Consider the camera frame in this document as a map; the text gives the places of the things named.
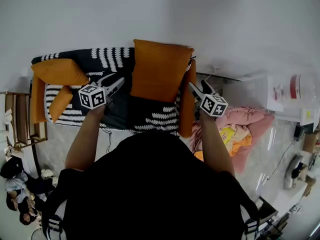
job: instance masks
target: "white wall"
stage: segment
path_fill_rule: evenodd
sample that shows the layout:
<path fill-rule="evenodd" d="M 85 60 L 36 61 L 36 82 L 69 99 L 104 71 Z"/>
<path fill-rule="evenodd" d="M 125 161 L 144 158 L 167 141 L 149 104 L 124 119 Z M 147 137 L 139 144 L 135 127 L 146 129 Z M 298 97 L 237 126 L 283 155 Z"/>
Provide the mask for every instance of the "white wall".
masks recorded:
<path fill-rule="evenodd" d="M 0 87 L 33 57 L 133 46 L 195 48 L 197 70 L 318 70 L 320 0 L 0 0 Z"/>
<path fill-rule="evenodd" d="M 0 152 L 0 166 L 5 162 Z M 19 212 L 10 210 L 6 204 L 6 181 L 0 177 L 0 239 L 29 240 L 35 230 L 33 225 L 25 226 L 19 221 Z"/>
<path fill-rule="evenodd" d="M 320 177 L 317 178 L 309 196 L 301 201 L 301 214 L 294 214 L 283 230 L 285 240 L 306 240 L 320 223 Z"/>

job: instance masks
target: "marble floor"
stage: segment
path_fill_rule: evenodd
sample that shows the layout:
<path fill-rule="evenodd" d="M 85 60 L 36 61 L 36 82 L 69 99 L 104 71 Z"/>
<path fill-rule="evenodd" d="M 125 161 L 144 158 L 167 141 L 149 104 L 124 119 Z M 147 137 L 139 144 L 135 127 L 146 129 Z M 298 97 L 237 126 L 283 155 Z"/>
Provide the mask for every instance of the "marble floor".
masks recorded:
<path fill-rule="evenodd" d="M 284 151 L 293 140 L 295 123 L 274 120 L 272 126 L 265 132 L 252 149 L 243 173 L 237 173 L 236 178 L 247 194 L 255 200 L 261 195 L 269 203 L 273 203 L 278 192 L 283 188 L 286 168 L 296 153 L 302 149 L 304 139 L 290 146 L 270 180 L 259 187 L 257 185 L 261 174 L 271 176 L 277 167 Z M 50 168 L 56 175 L 64 168 L 68 150 L 75 139 L 79 128 L 67 125 L 47 124 L 48 140 L 36 145 L 36 152 L 40 167 Z M 130 132 L 113 130 L 111 134 L 110 151 L 122 140 L 132 135 Z M 181 138 L 188 146 L 189 140 Z M 96 159 L 102 157 L 109 146 L 109 135 L 99 131 Z"/>

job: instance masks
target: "orange cushion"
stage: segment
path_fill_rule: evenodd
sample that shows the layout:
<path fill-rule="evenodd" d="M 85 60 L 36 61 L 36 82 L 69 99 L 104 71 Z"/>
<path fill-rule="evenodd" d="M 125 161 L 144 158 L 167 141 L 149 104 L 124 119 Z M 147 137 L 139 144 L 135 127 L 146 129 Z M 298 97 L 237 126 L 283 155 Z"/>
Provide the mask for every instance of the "orange cushion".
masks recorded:
<path fill-rule="evenodd" d="M 89 79 L 69 58 L 53 58 L 31 66 L 33 72 L 46 84 L 62 86 L 84 86 Z"/>
<path fill-rule="evenodd" d="M 71 93 L 69 88 L 67 86 L 62 87 L 49 107 L 49 112 L 53 122 L 57 121 L 58 118 L 62 115 L 62 113 L 70 103 L 72 97 L 73 94 Z"/>
<path fill-rule="evenodd" d="M 182 45 L 134 39 L 135 66 L 131 95 L 174 102 L 194 51 Z"/>
<path fill-rule="evenodd" d="M 192 125 L 195 120 L 195 97 L 188 89 L 188 83 L 196 84 L 196 61 L 191 61 L 189 71 L 184 74 L 181 83 L 181 102 L 179 116 L 179 134 L 189 138 L 192 134 Z"/>
<path fill-rule="evenodd" d="M 47 121 L 44 102 L 45 86 L 45 82 L 34 74 L 30 101 L 30 115 L 33 124 Z"/>

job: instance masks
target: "forearm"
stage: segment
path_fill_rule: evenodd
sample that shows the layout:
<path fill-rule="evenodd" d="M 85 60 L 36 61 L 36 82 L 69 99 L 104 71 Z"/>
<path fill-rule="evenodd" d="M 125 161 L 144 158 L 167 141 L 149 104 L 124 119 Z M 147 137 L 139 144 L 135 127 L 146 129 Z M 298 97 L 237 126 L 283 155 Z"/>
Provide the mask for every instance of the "forearm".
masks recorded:
<path fill-rule="evenodd" d="M 235 175 L 229 152 L 221 139 L 213 117 L 200 111 L 202 149 L 204 162 L 217 172 L 227 171 Z"/>
<path fill-rule="evenodd" d="M 100 119 L 91 111 L 86 115 L 65 160 L 65 168 L 85 170 L 95 162 Z"/>

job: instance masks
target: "clear plastic container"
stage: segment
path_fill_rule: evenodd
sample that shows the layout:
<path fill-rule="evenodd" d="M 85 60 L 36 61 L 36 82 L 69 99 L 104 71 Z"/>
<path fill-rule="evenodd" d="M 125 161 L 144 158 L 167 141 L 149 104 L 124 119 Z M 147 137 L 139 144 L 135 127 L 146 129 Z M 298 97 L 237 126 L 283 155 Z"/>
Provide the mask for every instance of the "clear plastic container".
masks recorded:
<path fill-rule="evenodd" d="M 317 73 L 272 76 L 273 97 L 287 108 L 320 108 L 320 79 Z"/>

